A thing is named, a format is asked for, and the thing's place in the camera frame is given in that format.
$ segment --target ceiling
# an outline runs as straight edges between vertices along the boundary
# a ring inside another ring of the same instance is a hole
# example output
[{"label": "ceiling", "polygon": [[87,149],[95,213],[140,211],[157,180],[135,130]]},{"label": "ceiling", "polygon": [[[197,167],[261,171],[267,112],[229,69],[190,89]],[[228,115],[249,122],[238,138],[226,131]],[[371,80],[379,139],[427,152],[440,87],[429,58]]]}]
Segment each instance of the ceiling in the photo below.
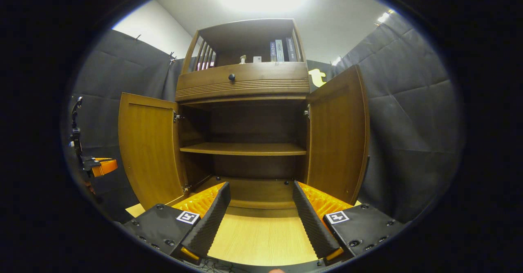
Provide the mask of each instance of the ceiling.
[{"label": "ceiling", "polygon": [[[197,29],[252,18],[294,18],[307,59],[329,63],[371,33],[388,7],[377,0],[306,0],[292,11],[242,11],[220,0],[157,0],[181,26]],[[239,2],[249,6],[248,2]]]}]

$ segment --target gray padded wall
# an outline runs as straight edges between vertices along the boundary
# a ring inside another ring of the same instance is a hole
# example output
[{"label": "gray padded wall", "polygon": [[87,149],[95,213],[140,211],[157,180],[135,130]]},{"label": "gray padded wall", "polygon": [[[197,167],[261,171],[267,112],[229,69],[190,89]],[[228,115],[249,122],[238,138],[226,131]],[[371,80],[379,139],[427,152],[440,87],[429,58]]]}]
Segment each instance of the gray padded wall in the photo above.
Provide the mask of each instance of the gray padded wall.
[{"label": "gray padded wall", "polygon": [[369,98],[370,163],[359,200],[406,222],[450,183],[464,145],[458,94],[430,44],[393,13],[336,65],[358,64]]},{"label": "gray padded wall", "polygon": [[122,92],[174,101],[183,59],[170,63],[168,54],[119,31],[109,30],[86,58],[77,77],[71,106],[83,96],[77,123],[84,155],[116,158],[118,169],[94,178],[101,208],[115,221],[131,216],[125,208],[138,199],[122,167],[118,143],[118,110]]}]

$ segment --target white wall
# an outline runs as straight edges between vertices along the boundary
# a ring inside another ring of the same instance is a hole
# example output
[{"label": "white wall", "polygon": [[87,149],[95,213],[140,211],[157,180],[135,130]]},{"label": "white wall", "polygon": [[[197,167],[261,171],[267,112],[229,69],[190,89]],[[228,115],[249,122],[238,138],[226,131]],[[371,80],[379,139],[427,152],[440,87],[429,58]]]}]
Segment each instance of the white wall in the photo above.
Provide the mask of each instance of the white wall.
[{"label": "white wall", "polygon": [[[155,0],[138,7],[112,29],[131,37],[141,34],[139,40],[167,54],[174,51],[172,55],[179,59],[185,58],[193,37]],[[200,48],[196,46],[194,56]]]}]

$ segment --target cabinet door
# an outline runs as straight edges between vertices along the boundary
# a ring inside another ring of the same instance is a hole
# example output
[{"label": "cabinet door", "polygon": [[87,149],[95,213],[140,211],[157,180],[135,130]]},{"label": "cabinet door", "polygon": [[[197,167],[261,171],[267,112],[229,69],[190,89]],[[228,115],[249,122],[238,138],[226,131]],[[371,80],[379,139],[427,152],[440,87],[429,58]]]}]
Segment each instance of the cabinet door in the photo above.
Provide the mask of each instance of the cabinet door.
[{"label": "cabinet door", "polygon": [[307,96],[308,173],[305,183],[355,204],[367,166],[369,111],[358,66]]},{"label": "cabinet door", "polygon": [[183,197],[186,183],[178,146],[178,104],[123,93],[118,139],[125,173],[136,197],[147,210]]}]

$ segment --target book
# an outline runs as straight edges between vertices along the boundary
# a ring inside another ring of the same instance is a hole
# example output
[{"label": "book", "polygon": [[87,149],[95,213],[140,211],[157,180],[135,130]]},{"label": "book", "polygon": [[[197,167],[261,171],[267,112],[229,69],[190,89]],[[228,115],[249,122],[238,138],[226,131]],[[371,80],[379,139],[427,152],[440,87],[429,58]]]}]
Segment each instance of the book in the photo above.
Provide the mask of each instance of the book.
[{"label": "book", "polygon": [[296,50],[294,47],[294,41],[291,37],[286,38],[287,54],[289,55],[289,61],[297,61]]},{"label": "book", "polygon": [[280,39],[276,39],[276,61],[285,61],[284,43]]},{"label": "book", "polygon": [[276,61],[276,42],[274,41],[270,43],[270,60]]}]

